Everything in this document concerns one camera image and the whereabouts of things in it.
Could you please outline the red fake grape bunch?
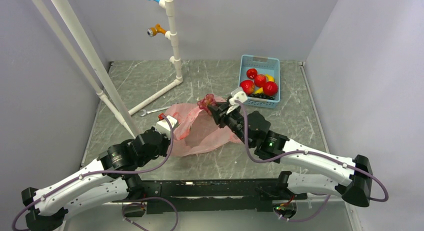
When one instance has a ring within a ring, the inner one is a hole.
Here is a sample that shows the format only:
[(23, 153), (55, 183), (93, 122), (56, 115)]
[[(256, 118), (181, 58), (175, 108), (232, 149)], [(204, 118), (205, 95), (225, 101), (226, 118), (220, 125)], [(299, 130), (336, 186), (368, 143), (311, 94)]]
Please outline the red fake grape bunch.
[(211, 111), (209, 110), (209, 106), (216, 106), (215, 96), (212, 93), (207, 94), (203, 99), (197, 102), (197, 106), (204, 110), (208, 115), (211, 115)]

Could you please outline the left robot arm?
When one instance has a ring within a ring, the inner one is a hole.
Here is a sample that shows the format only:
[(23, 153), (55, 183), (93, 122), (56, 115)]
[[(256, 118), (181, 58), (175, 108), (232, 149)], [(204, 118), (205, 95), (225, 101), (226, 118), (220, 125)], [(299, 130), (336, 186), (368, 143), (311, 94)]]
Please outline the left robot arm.
[(66, 219), (112, 201), (137, 201), (149, 193), (137, 170), (159, 157), (170, 157), (173, 128), (152, 127), (134, 139), (110, 146), (98, 158), (48, 187), (21, 192), (28, 231), (53, 231)]

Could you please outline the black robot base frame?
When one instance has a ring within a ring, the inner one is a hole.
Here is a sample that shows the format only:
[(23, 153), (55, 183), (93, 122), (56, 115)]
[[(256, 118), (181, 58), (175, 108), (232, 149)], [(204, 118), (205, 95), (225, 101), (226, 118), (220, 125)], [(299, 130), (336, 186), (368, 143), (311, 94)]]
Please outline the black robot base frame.
[(144, 201), (145, 214), (173, 212), (255, 210), (270, 212), (279, 202), (306, 200), (307, 194), (292, 194), (284, 190), (277, 178), (142, 180), (125, 175), (127, 202), (143, 198), (163, 200)]

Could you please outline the large red fake apple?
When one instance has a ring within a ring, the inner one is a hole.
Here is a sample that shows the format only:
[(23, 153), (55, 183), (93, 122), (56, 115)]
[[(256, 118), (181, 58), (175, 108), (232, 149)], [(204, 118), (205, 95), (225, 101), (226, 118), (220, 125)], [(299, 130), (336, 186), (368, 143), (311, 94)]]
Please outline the large red fake apple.
[(239, 85), (247, 96), (252, 95), (255, 92), (255, 84), (251, 79), (243, 80)]

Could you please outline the pink plastic bag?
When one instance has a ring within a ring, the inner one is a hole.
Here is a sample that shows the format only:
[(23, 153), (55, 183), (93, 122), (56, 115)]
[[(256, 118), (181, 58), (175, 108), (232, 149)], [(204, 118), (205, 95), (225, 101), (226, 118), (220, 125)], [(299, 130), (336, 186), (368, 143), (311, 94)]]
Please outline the pink plastic bag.
[[(216, 103), (225, 101), (220, 96), (214, 96), (214, 99)], [(216, 125), (212, 115), (201, 110), (197, 103), (177, 103), (164, 114), (178, 121), (178, 126), (173, 130), (171, 155), (174, 157), (208, 153), (227, 143), (241, 143), (228, 127)]]

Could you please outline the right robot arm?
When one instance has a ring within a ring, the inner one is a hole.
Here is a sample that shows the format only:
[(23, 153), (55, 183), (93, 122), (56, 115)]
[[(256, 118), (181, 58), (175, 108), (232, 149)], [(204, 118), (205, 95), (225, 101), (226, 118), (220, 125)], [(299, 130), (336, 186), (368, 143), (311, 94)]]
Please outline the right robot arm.
[(284, 162), (312, 170), (313, 174), (282, 171), (275, 185), (276, 194), (287, 199), (303, 193), (334, 195), (345, 202), (366, 208), (373, 201), (374, 175), (369, 159), (332, 155), (305, 146), (271, 130), (271, 122), (258, 111), (247, 113), (239, 103), (208, 105), (214, 122), (229, 128), (242, 141), (248, 157), (257, 164)]

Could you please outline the small red fake fruit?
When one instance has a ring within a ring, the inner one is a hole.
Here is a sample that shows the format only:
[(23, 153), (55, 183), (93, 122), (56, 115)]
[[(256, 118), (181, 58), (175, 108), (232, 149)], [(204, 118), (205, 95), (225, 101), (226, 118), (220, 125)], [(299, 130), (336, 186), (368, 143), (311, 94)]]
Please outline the small red fake fruit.
[(256, 78), (256, 76), (258, 75), (258, 71), (255, 68), (249, 68), (246, 71), (246, 76), (247, 78), (249, 78), (250, 80), (254, 80)]

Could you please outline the red fake peach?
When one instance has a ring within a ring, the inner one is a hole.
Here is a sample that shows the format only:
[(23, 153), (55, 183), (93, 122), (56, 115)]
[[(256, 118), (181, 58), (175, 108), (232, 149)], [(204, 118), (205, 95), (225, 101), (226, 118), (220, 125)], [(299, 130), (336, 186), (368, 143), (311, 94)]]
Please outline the red fake peach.
[(258, 74), (255, 76), (253, 82), (256, 87), (262, 88), (268, 82), (268, 79), (264, 74)]

